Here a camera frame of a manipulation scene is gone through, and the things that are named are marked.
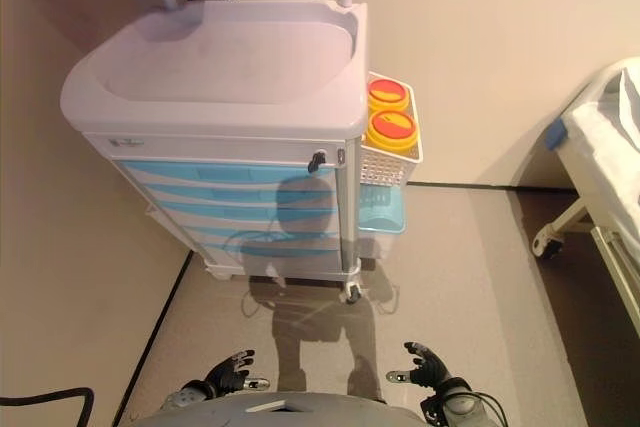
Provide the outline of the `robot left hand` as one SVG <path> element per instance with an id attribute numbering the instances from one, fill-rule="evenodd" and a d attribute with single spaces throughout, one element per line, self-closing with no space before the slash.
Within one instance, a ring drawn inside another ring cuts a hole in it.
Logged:
<path id="1" fill-rule="evenodd" d="M 232 354 L 214 366 L 205 377 L 216 397 L 240 391 L 266 391 L 271 383 L 266 378 L 252 377 L 249 367 L 254 363 L 255 351 L 247 349 Z"/>

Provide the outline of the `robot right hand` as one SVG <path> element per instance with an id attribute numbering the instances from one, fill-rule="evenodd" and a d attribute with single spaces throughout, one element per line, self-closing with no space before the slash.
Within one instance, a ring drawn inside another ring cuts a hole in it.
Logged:
<path id="1" fill-rule="evenodd" d="M 415 341 L 406 341 L 403 347 L 413 355 L 414 367 L 410 370 L 387 372 L 385 378 L 388 382 L 413 384 L 437 390 L 442 383 L 451 378 L 445 363 L 429 347 Z"/>

